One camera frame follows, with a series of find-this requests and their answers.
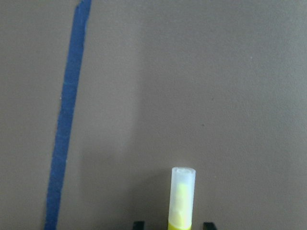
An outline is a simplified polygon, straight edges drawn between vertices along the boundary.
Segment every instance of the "blue tape strip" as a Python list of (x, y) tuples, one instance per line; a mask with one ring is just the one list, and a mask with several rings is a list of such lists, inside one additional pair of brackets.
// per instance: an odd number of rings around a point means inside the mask
[(62, 102), (58, 118), (58, 129), (55, 137), (55, 146), (51, 162), (47, 192), (45, 230), (55, 230), (57, 228), (61, 191), (71, 135), (71, 124), (83, 56), (86, 23), (90, 8), (91, 0), (82, 0), (74, 13), (71, 41), (62, 89)]

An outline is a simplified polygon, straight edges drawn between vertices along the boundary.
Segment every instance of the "white cap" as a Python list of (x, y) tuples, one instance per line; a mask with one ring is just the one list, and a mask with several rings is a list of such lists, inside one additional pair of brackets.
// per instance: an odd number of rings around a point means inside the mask
[(192, 168), (172, 169), (168, 223), (175, 228), (188, 229), (192, 225), (195, 174)]

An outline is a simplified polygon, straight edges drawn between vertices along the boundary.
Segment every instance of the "gray surface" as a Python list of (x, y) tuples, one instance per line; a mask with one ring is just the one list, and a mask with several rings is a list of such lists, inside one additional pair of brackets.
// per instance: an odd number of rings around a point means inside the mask
[(0, 229), (42, 229), (76, 1), (0, 0)]
[[(16, 26), (1, 34), (0, 227), (39, 229), (74, 4), (16, 4), (0, 14)], [(305, 230), (306, 21), (303, 0), (94, 0), (58, 229), (166, 229), (186, 165), (194, 229)]]

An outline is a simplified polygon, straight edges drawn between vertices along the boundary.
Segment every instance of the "marker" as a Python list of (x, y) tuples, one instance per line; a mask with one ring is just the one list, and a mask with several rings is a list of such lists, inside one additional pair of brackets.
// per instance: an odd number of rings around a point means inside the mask
[(191, 230), (195, 175), (192, 168), (172, 168), (168, 230)]

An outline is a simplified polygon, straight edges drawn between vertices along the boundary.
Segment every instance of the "white cylinder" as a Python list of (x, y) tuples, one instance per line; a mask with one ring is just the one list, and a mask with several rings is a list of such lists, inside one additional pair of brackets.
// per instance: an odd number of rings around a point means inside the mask
[(172, 169), (168, 229), (188, 230), (192, 225), (196, 171), (192, 168)]

